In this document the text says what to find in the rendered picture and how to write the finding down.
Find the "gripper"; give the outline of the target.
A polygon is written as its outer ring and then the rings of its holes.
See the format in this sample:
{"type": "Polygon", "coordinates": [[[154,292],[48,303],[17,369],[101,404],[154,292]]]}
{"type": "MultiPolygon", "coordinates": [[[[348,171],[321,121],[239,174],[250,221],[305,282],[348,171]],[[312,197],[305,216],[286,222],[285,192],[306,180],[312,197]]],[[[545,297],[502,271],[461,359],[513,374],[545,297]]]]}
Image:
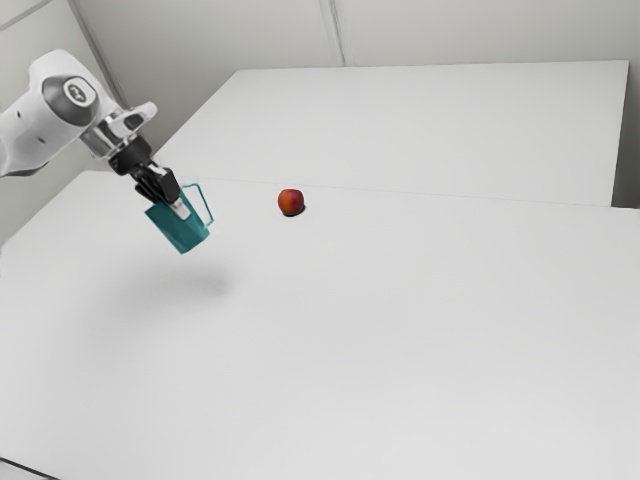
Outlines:
{"type": "Polygon", "coordinates": [[[110,168],[119,176],[134,179],[135,190],[153,204],[167,206],[180,220],[191,212],[181,199],[181,187],[170,169],[157,167],[152,159],[153,149],[145,139],[134,139],[108,160],[110,168]]]}

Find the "teal faceted mug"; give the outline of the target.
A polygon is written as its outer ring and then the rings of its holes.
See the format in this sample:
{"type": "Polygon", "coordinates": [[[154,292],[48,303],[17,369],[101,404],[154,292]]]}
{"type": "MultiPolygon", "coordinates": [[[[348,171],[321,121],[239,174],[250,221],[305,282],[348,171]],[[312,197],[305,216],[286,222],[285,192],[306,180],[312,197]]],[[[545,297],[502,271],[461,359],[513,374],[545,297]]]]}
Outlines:
{"type": "Polygon", "coordinates": [[[145,215],[180,254],[190,252],[204,242],[214,222],[199,183],[182,185],[175,202],[155,203],[145,215]]]}

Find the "red apple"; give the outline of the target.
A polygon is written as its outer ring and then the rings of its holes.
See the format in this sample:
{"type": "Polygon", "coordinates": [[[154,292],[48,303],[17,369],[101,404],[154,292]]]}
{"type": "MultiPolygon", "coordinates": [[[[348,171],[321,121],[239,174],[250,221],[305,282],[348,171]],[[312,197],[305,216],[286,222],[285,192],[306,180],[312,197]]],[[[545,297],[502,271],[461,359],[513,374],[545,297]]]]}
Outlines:
{"type": "Polygon", "coordinates": [[[283,189],[277,197],[277,205],[284,216],[293,217],[305,209],[305,197],[298,189],[283,189]]]}

